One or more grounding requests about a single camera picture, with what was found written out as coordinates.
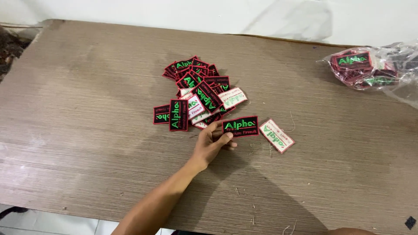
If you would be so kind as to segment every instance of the hand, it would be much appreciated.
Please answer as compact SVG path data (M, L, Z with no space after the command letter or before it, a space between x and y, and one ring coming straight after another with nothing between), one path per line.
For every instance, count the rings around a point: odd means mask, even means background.
M197 138L196 146L194 147L193 155L188 161L198 171L206 169L209 163L215 159L219 150L234 150L237 143L232 141L233 134L228 132L222 134L221 130L216 130L222 126L222 121L211 123L208 127L202 130Z

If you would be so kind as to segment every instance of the wooden table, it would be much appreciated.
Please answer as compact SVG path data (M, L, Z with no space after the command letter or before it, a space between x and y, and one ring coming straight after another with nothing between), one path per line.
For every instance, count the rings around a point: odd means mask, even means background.
M164 67L197 54L246 92L229 118L272 118L296 144L280 154L263 136L237 139L167 228L276 235L297 220L295 235L412 234L418 110L350 90L315 62L342 49L55 20L0 84L0 203L120 220L193 150L199 130L152 125L152 107L176 93Z

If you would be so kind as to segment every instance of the forearm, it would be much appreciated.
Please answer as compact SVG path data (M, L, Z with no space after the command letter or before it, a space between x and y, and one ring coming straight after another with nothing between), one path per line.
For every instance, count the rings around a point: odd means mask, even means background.
M154 235L162 227L184 190L200 171L186 164L142 198L112 235Z

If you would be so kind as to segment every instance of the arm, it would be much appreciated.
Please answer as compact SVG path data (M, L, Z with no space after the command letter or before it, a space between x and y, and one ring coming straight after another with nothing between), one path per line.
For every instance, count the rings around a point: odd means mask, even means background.
M162 226L192 179L216 157L219 150L233 150L232 133L216 130L222 121L202 130L187 163L142 198L120 221L112 235L154 235Z

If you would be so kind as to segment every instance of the wood grain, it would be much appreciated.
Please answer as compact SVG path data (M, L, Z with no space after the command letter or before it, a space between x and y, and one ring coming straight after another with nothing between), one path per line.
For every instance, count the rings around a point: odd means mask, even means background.
M0 203L120 220L192 152L199 130L152 125L152 107L176 93L164 67L196 54L251 101L229 118L272 118L296 143L280 154L263 136L237 139L165 227L276 235L297 219L295 235L412 234L404 222L418 217L418 110L352 91L315 62L340 50L55 20L0 84Z

